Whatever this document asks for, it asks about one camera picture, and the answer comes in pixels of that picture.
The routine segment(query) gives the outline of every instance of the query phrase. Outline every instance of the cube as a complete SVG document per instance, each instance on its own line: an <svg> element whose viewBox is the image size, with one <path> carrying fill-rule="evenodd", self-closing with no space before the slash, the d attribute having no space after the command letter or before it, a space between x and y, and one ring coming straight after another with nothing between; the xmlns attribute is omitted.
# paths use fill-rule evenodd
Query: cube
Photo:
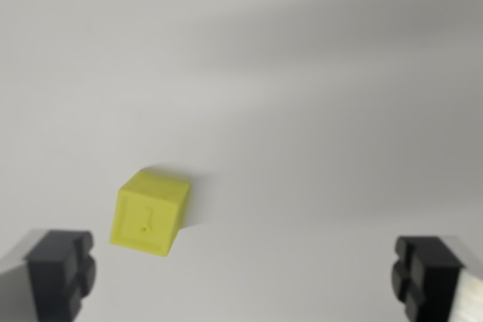
<svg viewBox="0 0 483 322"><path fill-rule="evenodd" d="M188 181L139 171L118 192L111 244L167 256L183 225Z"/></svg>

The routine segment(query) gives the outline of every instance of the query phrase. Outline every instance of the yellow cube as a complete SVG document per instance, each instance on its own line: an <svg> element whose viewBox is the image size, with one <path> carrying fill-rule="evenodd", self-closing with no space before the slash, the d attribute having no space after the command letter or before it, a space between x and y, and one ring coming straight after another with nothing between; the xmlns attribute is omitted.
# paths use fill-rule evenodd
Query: yellow cube
<svg viewBox="0 0 483 322"><path fill-rule="evenodd" d="M111 244L167 256L184 218L189 182L140 171L118 192Z"/></svg>

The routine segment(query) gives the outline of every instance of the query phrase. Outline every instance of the white background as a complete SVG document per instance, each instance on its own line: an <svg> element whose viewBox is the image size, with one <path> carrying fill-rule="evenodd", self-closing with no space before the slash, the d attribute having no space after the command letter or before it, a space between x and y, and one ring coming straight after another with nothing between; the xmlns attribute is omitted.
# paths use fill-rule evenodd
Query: white background
<svg viewBox="0 0 483 322"><path fill-rule="evenodd" d="M0 250L94 233L85 321L393 321L398 235L483 255L482 0L0 0ZM168 258L117 189L202 195Z"/></svg>

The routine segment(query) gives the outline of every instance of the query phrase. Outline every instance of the yellow block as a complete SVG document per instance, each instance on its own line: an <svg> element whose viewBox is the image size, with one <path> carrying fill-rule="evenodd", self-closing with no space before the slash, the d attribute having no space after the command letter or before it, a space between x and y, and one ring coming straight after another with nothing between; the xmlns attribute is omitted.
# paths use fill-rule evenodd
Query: yellow block
<svg viewBox="0 0 483 322"><path fill-rule="evenodd" d="M118 192L111 244L167 256L184 218L189 182L146 171Z"/></svg>

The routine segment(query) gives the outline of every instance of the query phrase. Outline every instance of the black rubber pad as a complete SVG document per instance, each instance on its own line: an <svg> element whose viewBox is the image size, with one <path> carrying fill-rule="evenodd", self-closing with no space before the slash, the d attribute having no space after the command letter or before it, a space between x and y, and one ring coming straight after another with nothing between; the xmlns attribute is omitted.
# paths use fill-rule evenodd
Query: black rubber pad
<svg viewBox="0 0 483 322"><path fill-rule="evenodd" d="M437 237L400 237L392 288L411 322L447 322L463 264Z"/></svg>
<svg viewBox="0 0 483 322"><path fill-rule="evenodd" d="M48 232L25 257L40 322L71 322L94 285L90 232Z"/></svg>

